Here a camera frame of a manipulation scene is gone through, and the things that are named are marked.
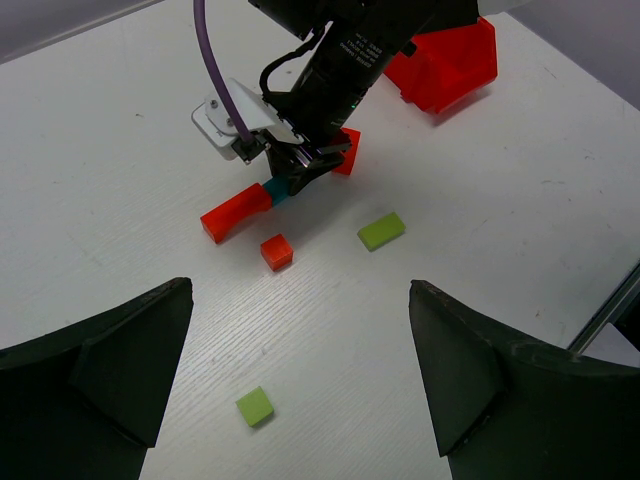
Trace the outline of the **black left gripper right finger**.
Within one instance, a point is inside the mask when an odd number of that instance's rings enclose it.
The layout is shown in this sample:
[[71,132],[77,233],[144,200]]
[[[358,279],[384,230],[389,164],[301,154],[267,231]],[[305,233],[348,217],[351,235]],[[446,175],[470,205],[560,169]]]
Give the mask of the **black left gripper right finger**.
[[572,353],[424,280],[409,317],[438,453],[455,479],[635,479],[639,371]]

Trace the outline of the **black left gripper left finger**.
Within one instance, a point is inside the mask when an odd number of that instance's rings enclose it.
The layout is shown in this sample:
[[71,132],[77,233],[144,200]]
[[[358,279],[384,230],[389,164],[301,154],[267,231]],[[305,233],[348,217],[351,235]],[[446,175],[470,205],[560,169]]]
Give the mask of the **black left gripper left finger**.
[[1,352],[4,479],[137,479],[155,447],[194,306],[174,278]]

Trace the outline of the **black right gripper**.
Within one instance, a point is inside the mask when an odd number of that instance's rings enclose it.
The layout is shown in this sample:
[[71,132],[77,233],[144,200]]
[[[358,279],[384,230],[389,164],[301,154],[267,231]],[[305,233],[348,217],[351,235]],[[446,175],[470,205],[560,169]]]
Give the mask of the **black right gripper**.
[[[341,129],[393,57],[409,48],[412,37],[435,23],[433,12],[268,12],[276,24],[303,41],[261,73],[263,99],[302,137],[299,145],[269,139],[267,158],[273,176],[285,176],[288,195],[344,163],[350,146]],[[288,92],[269,87],[269,77],[284,63],[313,55]]]

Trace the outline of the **teal long block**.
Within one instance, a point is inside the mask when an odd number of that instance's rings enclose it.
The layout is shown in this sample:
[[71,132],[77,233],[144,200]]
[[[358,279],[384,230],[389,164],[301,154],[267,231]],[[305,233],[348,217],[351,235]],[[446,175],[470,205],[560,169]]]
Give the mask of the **teal long block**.
[[262,187],[269,194],[273,207],[290,197],[289,180],[285,176],[274,176],[266,181]]

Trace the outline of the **red arch block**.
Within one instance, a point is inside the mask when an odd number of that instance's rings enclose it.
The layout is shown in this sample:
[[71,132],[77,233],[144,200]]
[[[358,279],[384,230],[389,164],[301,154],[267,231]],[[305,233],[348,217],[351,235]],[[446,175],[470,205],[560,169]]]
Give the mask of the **red arch block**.
[[272,197],[267,189],[255,183],[204,214],[200,221],[208,236],[216,244],[220,244],[242,221],[268,211],[272,204]]

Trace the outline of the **red rectangular block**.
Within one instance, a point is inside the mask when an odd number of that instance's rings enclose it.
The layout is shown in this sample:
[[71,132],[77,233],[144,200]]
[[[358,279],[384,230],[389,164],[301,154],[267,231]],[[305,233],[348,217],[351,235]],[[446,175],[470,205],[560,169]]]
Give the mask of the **red rectangular block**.
[[349,137],[350,146],[346,151],[342,153],[342,164],[334,168],[332,172],[334,174],[350,176],[356,161],[361,132],[350,128],[342,128],[341,131]]

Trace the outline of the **small red cube block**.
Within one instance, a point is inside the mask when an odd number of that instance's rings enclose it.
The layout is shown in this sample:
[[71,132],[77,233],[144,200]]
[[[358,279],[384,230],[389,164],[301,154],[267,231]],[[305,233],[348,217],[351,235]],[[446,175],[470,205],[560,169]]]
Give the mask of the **small red cube block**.
[[260,246],[263,259],[273,271],[279,271],[293,262],[294,250],[282,234],[266,240]]

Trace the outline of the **green flat rectangular block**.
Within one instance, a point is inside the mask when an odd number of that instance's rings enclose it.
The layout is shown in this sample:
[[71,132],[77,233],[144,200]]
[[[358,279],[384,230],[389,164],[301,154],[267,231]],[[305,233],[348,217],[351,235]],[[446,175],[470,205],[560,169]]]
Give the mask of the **green flat rectangular block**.
[[405,223],[392,212],[361,228],[357,235],[365,248],[373,252],[403,235],[405,230]]

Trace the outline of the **small green cube block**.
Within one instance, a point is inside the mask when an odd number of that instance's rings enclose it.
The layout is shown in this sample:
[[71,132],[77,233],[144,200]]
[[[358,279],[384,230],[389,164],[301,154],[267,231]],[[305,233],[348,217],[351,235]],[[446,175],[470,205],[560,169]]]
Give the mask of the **small green cube block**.
[[261,427],[275,413],[269,397],[261,386],[246,393],[235,404],[246,424],[254,429]]

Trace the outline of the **red plastic bin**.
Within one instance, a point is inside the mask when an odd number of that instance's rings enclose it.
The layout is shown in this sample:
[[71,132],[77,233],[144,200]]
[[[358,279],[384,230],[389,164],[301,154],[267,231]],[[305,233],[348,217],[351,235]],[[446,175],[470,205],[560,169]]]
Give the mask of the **red plastic bin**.
[[440,114],[498,76],[495,27],[486,19],[413,38],[415,52],[397,54],[384,71],[401,98]]

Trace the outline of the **aluminium table frame rail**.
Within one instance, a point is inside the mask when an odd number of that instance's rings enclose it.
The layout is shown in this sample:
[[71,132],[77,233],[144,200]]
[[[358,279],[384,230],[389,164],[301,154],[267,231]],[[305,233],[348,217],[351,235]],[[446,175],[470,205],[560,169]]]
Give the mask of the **aluminium table frame rail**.
[[636,264],[596,313],[571,341],[567,349],[582,354],[608,324],[620,323],[639,304],[639,264]]

